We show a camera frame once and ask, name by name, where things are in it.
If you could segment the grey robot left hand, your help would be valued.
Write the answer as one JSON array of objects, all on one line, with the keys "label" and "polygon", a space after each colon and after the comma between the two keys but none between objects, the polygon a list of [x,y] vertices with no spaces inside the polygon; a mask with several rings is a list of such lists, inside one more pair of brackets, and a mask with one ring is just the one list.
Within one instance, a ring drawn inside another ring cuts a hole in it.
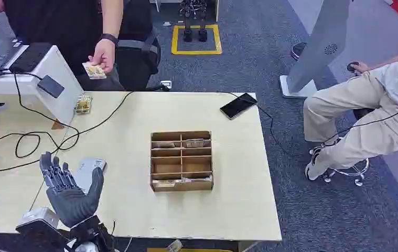
[{"label": "grey robot left hand", "polygon": [[98,209],[104,175],[100,167],[92,171],[92,183],[87,193],[77,185],[68,163],[59,165],[59,158],[50,152],[40,156],[39,166],[47,185],[46,194],[62,223],[71,228],[93,216]]}]

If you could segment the standing person's left hand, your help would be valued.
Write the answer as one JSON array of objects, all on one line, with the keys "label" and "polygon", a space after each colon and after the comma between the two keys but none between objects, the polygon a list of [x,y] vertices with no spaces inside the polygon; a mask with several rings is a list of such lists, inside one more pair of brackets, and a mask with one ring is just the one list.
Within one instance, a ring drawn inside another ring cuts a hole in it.
[{"label": "standing person's left hand", "polygon": [[101,39],[94,50],[93,56],[88,56],[93,66],[99,66],[105,73],[110,73],[115,63],[115,44],[108,39]]}]

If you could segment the seated person's hand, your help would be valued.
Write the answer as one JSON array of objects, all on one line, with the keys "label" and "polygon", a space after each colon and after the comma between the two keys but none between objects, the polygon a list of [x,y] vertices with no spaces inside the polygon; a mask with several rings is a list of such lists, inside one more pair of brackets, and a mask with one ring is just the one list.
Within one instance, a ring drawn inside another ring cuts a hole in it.
[{"label": "seated person's hand", "polygon": [[363,62],[353,61],[347,65],[347,70],[358,76],[371,70],[371,68]]}]

